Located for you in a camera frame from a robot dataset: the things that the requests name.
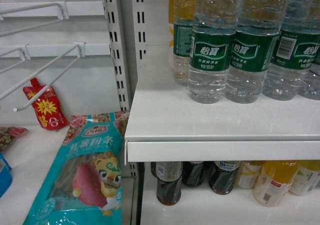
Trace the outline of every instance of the sweet potato noodle package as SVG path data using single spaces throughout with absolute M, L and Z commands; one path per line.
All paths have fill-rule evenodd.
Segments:
M 28 100 L 32 99 L 46 85 L 40 85 L 37 78 L 30 80 L 32 86 L 25 86 L 22 90 Z M 68 120 L 60 108 L 60 101 L 52 87 L 49 87 L 36 101 L 32 103 L 36 118 L 40 126 L 46 130 L 59 130 L 69 125 Z
M 72 117 L 24 225 L 121 225 L 120 153 L 129 112 Z

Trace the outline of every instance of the red snack pouch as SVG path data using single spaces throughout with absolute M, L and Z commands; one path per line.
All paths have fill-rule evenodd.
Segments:
M 40 85 L 34 77 L 30 80 L 32 86 L 25 86 L 22 90 L 30 100 L 46 85 Z M 46 130 L 59 130 L 69 124 L 62 110 L 60 101 L 53 90 L 49 87 L 35 102 L 32 103 L 36 118 L 41 127 Z

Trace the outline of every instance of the teal snack bag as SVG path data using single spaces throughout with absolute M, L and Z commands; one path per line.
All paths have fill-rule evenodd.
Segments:
M 121 225 L 129 112 L 73 116 L 23 225 Z

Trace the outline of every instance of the supermarket shelf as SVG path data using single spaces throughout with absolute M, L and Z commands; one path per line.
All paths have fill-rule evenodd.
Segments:
M 28 132 L 15 138 L 3 151 L 5 159 L 12 167 L 13 181 L 0 198 L 1 224 L 21 225 L 24 222 L 68 130 L 68 127 L 65 127 L 58 132 L 47 131 L 39 125 L 24 127 Z M 137 196 L 134 191 L 137 189 L 136 183 L 133 177 L 122 179 L 123 225 L 136 224 L 137 206 L 133 202 Z
M 166 46 L 147 47 L 143 61 L 125 134 L 129 162 L 320 159 L 319 101 L 261 94 L 251 104 L 200 104 L 174 81 Z
M 252 189 L 234 186 L 228 195 L 214 193 L 208 181 L 196 188 L 182 185 L 181 198 L 173 206 L 162 205 L 157 197 L 157 179 L 146 163 L 141 225 L 154 224 L 241 224 L 315 225 L 319 224 L 320 186 L 308 196 L 287 193 L 276 207 L 261 205 Z

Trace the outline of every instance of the brown glass bottle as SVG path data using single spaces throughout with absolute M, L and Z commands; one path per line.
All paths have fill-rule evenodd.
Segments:
M 240 161 L 215 161 L 209 177 L 209 186 L 220 195 L 229 194 L 234 187 L 234 179 Z
M 182 183 L 187 187 L 196 188 L 204 181 L 205 163 L 203 161 L 184 161 Z
M 181 197 L 182 162 L 156 163 L 156 197 L 166 206 L 175 205 Z
M 155 161 L 152 161 L 151 163 L 150 163 L 150 171 L 151 171 L 151 173 L 152 173 L 152 175 L 156 178 L 157 177 L 157 172 L 156 172 L 156 163 L 157 162 L 155 162 Z

